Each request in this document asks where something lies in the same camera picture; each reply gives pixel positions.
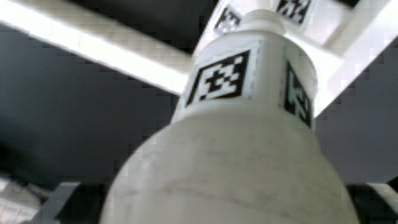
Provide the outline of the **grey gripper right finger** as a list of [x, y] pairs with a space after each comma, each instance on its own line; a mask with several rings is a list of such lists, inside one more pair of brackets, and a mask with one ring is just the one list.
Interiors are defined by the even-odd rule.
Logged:
[[398, 224], [398, 182], [347, 186], [358, 224]]

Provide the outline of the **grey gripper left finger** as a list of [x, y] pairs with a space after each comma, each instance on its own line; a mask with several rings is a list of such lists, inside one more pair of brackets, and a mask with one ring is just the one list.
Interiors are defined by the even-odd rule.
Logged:
[[58, 216], [77, 186], [77, 182], [61, 182], [58, 184], [31, 219], [22, 221], [21, 224], [60, 224]]

